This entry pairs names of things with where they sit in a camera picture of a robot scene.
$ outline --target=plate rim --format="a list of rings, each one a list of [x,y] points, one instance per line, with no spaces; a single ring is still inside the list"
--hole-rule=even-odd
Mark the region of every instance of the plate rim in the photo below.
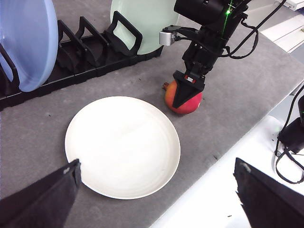
[[[54,66],[55,66],[55,61],[57,58],[58,26],[57,26],[57,15],[56,15],[55,6],[54,6],[54,3],[52,0],[43,0],[43,5],[45,7],[45,11],[47,14],[47,26],[44,26],[44,27],[48,28],[48,41],[49,41],[47,43],[47,45],[45,45],[45,46],[47,46],[46,62],[44,64],[44,70],[41,71],[41,76],[39,77],[39,79],[38,79],[38,77],[36,77],[36,80],[31,79],[29,83],[25,84],[25,86],[22,86],[23,84],[20,82],[19,89],[22,92],[32,92],[32,91],[38,89],[41,85],[43,85],[49,78],[51,72],[53,71]],[[3,10],[3,7],[1,6],[1,2],[0,2],[0,15],[1,15],[2,10]],[[3,29],[3,26],[1,26],[1,29],[0,29],[1,37],[3,37],[3,35],[1,33],[4,33],[2,29]],[[8,53],[8,54],[10,55],[10,57],[12,59],[17,59],[17,58],[15,58],[16,55],[12,54],[12,52]],[[0,54],[0,62],[3,62],[3,63],[6,62],[1,54]],[[20,75],[23,75],[22,80],[27,82],[29,78],[25,76],[25,75],[27,75],[27,74],[25,74],[25,72],[26,72],[25,68],[22,66],[22,64],[19,64],[19,63],[18,64],[14,63],[14,64],[16,66],[19,66],[19,68],[17,69],[19,77],[20,77]],[[10,81],[12,81],[10,79],[10,78],[13,79],[11,70],[9,69],[7,72],[5,72],[5,74],[8,75],[8,79]]]
[[[67,133],[68,133],[68,130],[71,126],[71,123],[72,121],[76,118],[76,116],[82,112],[87,106],[91,105],[92,103],[94,102],[97,102],[97,101],[100,101],[100,100],[103,100],[103,99],[107,99],[107,98],[129,98],[129,99],[133,99],[133,100],[138,100],[140,102],[143,102],[143,103],[147,103],[149,106],[153,107],[156,111],[158,111],[159,113],[161,113],[161,115],[163,117],[165,117],[165,119],[168,121],[168,123],[170,123],[170,126],[172,127],[172,129],[174,130],[174,134],[176,136],[176,139],[177,139],[177,142],[178,142],[178,161],[174,167],[174,171],[172,172],[172,174],[170,175],[170,178],[168,178],[168,180],[164,181],[164,184],[162,184],[160,187],[158,187],[156,190],[154,191],[151,191],[150,193],[146,193],[146,194],[143,194],[143,195],[140,195],[140,196],[137,196],[137,197],[119,197],[119,196],[115,196],[115,195],[110,195],[110,194],[104,194],[102,193],[101,191],[91,187],[88,183],[84,182],[82,180],[82,183],[84,185],[86,185],[88,188],[90,188],[91,190],[95,191],[96,193],[100,194],[100,195],[103,195],[103,196],[106,196],[106,197],[110,197],[112,199],[118,199],[118,200],[135,200],[135,199],[140,199],[140,198],[144,198],[144,197],[147,197],[147,196],[150,196],[156,192],[158,192],[159,190],[161,190],[163,187],[165,187],[173,178],[173,176],[175,175],[178,167],[179,167],[179,164],[180,164],[180,161],[181,161],[181,141],[180,141],[180,138],[179,138],[179,135],[176,131],[176,128],[174,127],[173,123],[171,122],[171,120],[160,110],[158,109],[157,107],[155,107],[154,105],[144,101],[144,100],[141,100],[141,99],[138,99],[138,98],[134,98],[134,97],[129,97],[129,96],[109,96],[109,97],[104,97],[104,98],[101,98],[101,99],[98,99],[96,101],[93,101],[89,104],[87,104],[85,107],[83,107],[79,112],[77,112],[77,114],[73,117],[73,119],[71,120],[67,130],[66,130],[66,136],[65,136],[65,154],[66,154],[66,158],[68,160],[68,162],[71,160],[68,156],[68,153],[67,153],[67,150],[66,150],[66,143],[67,143]]]
[[[113,14],[114,14],[114,2],[115,2],[115,0],[112,0],[112,3],[111,3],[111,10],[110,10],[110,22],[112,23],[112,21],[113,21]],[[178,20],[179,20],[179,14],[177,13],[177,12],[175,12],[175,11],[173,11],[174,13],[176,13],[176,15],[177,15],[177,18],[176,18],[176,23],[178,22]],[[160,47],[162,47],[163,45],[161,45],[161,44],[159,44],[159,46],[158,47],[155,47],[155,49],[153,49],[153,51],[150,51],[150,52],[146,52],[146,51],[144,51],[143,53],[137,53],[138,55],[147,55],[147,54],[149,54],[149,53],[151,53],[151,52],[154,52],[154,51],[156,51],[157,49],[159,49]]]

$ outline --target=table surface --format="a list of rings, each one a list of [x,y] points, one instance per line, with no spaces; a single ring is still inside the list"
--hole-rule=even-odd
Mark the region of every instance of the table surface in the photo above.
[[[273,116],[266,116],[150,228],[198,227],[198,224],[199,227],[251,228],[242,203],[236,194],[238,184],[233,175],[236,158],[248,162],[288,188],[304,194],[303,185],[289,184],[276,174],[274,166],[276,141],[272,140],[283,125],[284,122],[278,121]],[[300,163],[304,162],[303,156],[295,158]],[[302,170],[293,165],[287,157],[280,161],[278,169],[293,181],[301,179],[303,174]]]
[[[79,16],[100,31],[109,26],[110,0],[54,0],[58,19],[74,32]],[[183,17],[180,25],[199,28]],[[239,27],[235,47],[249,32]],[[248,52],[252,41],[241,54]],[[177,129],[181,158],[172,180],[157,193],[137,200],[104,197],[82,185],[66,228],[146,228],[303,80],[304,66],[265,37],[244,60],[221,58],[207,75],[198,111],[178,116],[164,103],[162,84],[175,70],[189,43],[166,47],[160,58],[7,108],[1,113],[1,197],[6,197],[66,164],[64,139],[74,115],[108,96],[142,99],[163,111]]]

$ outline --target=apple stem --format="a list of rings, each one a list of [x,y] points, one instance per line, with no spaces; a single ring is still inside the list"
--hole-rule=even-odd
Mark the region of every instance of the apple stem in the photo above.
[[[165,82],[165,83],[162,85],[162,88],[163,88],[164,90],[167,91],[168,86],[169,86],[169,83],[168,83],[168,82]]]

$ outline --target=dish rack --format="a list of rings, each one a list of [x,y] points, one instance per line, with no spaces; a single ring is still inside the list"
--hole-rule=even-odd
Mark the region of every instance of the dish rack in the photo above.
[[[118,22],[121,22],[135,36],[135,44],[131,49],[128,49],[114,35]],[[83,37],[85,29],[92,35]],[[58,34],[57,58],[50,77],[41,87],[28,93],[20,91],[18,71],[4,47],[0,44],[0,53],[13,73],[13,80],[10,81],[0,65],[0,111],[7,107],[19,105],[34,97],[41,97],[55,90],[80,84],[88,79],[106,75],[123,67],[159,57],[163,48],[160,47],[146,55],[137,55],[143,36],[118,11],[114,12],[112,24],[103,33],[99,33],[85,17],[80,17],[79,30],[76,34],[63,21],[58,20]],[[70,40],[61,41],[64,34]]]

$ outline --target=light blue plate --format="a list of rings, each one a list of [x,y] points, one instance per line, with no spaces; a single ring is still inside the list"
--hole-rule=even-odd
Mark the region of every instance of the light blue plate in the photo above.
[[[0,0],[0,42],[14,62],[20,90],[30,92],[50,76],[56,61],[58,27],[52,0]],[[4,58],[0,63],[13,74]]]

